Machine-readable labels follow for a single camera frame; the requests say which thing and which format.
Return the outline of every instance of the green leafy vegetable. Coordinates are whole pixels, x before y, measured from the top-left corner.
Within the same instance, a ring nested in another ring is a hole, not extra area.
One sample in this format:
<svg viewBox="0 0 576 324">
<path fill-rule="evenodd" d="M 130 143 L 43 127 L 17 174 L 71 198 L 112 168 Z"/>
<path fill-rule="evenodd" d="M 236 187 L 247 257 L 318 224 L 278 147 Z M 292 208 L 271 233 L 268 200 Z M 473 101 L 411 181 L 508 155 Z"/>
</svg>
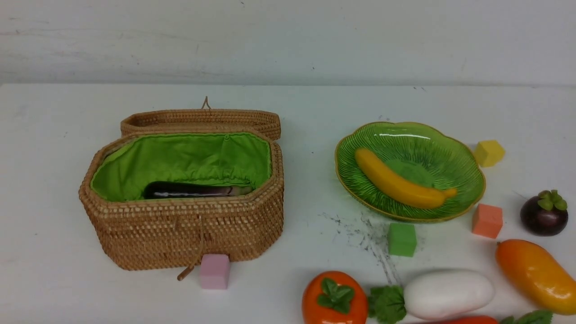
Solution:
<svg viewBox="0 0 576 324">
<path fill-rule="evenodd" d="M 514 324 L 514 316 L 508 316 L 500 321 L 500 324 Z"/>
<path fill-rule="evenodd" d="M 368 316 L 380 324 L 396 324 L 406 317 L 404 291 L 400 286 L 372 288 L 368 306 Z"/>
<path fill-rule="evenodd" d="M 518 318 L 510 316 L 500 321 L 500 324 L 551 324 L 553 313 L 547 310 L 537 310 Z"/>
</svg>

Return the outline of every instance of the orange cube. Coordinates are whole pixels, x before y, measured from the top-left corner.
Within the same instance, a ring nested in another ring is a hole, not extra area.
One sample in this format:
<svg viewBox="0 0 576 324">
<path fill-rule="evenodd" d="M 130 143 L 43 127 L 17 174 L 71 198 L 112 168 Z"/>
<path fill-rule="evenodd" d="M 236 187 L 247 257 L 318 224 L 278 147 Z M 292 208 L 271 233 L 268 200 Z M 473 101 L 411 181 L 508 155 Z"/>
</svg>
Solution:
<svg viewBox="0 0 576 324">
<path fill-rule="evenodd" d="M 502 208 L 478 204 L 472 218 L 472 233 L 495 239 L 502 229 Z"/>
</svg>

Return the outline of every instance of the eggplant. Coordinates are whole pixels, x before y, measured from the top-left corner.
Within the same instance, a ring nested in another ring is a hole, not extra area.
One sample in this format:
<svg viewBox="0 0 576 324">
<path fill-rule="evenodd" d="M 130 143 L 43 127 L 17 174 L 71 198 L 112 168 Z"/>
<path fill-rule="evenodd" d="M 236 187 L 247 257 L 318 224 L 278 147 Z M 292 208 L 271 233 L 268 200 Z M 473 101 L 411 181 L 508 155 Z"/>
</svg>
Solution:
<svg viewBox="0 0 576 324">
<path fill-rule="evenodd" d="M 252 187 L 205 186 L 181 182 L 155 181 L 144 189 L 144 199 L 234 197 L 246 195 Z"/>
</svg>

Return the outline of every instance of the mangosteen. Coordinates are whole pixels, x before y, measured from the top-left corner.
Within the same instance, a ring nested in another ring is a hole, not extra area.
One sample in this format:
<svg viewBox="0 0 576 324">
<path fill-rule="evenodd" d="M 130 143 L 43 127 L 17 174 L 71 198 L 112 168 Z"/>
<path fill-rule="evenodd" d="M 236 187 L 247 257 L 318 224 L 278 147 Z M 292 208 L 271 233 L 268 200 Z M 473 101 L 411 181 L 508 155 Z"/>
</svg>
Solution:
<svg viewBox="0 0 576 324">
<path fill-rule="evenodd" d="M 568 224 L 568 204 L 558 190 L 544 190 L 524 203 L 520 219 L 524 227 L 539 236 L 554 236 Z"/>
</svg>

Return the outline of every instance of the green leaf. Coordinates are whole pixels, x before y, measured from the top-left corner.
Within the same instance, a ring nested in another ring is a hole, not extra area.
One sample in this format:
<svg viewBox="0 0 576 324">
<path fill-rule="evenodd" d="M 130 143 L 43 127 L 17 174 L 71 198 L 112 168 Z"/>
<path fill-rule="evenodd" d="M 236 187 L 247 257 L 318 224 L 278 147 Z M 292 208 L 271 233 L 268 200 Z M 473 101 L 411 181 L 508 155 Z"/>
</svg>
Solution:
<svg viewBox="0 0 576 324">
<path fill-rule="evenodd" d="M 375 318 L 376 317 L 376 307 L 375 303 L 378 300 L 378 297 L 382 295 L 385 291 L 385 287 L 372 287 L 370 288 L 370 296 L 368 296 L 368 317 Z"/>
<path fill-rule="evenodd" d="M 386 286 L 374 302 L 375 317 L 380 324 L 396 324 L 406 317 L 403 290 L 399 286 Z"/>
<path fill-rule="evenodd" d="M 376 303 L 377 297 L 368 296 L 368 317 L 374 318 L 376 317 L 376 308 L 374 304 Z"/>
<path fill-rule="evenodd" d="M 372 287 L 370 288 L 370 295 L 375 297 L 380 297 L 385 291 L 386 287 Z"/>
<path fill-rule="evenodd" d="M 350 286 L 338 286 L 336 292 L 331 297 L 332 300 L 337 300 L 339 302 L 351 302 L 354 298 L 355 291 Z"/>
<path fill-rule="evenodd" d="M 547 199 L 538 200 L 538 205 L 548 211 L 552 210 L 554 207 L 554 203 Z"/>
<path fill-rule="evenodd" d="M 316 303 L 318 303 L 318 305 L 320 305 L 322 307 L 326 307 L 326 308 L 332 308 L 334 306 L 334 303 L 332 302 L 330 297 L 328 297 L 328 295 L 325 295 L 325 294 L 318 295 L 318 298 L 316 299 Z"/>
<path fill-rule="evenodd" d="M 537 310 L 518 318 L 516 324 L 551 324 L 553 313 L 547 310 Z"/>
<path fill-rule="evenodd" d="M 350 312 L 350 303 L 346 302 L 335 304 L 334 310 L 342 314 L 348 314 Z"/>
<path fill-rule="evenodd" d="M 544 190 L 544 191 L 541 191 L 541 192 L 538 194 L 538 197 L 540 197 L 540 198 L 542 198 L 542 199 L 550 199 L 550 196 L 551 196 L 551 195 L 552 195 L 552 193 L 551 193 L 550 191 Z"/>
<path fill-rule="evenodd" d="M 564 199 L 562 199 L 560 201 L 555 202 L 554 207 L 556 207 L 557 210 L 566 210 L 568 209 L 568 203 Z"/>
<path fill-rule="evenodd" d="M 514 324 L 514 316 L 508 316 L 500 321 L 500 324 Z"/>
<path fill-rule="evenodd" d="M 328 296 L 332 296 L 336 289 L 338 289 L 338 284 L 336 281 L 330 278 L 322 279 L 322 283 L 320 284 L 322 287 L 322 292 L 324 292 Z"/>
</svg>

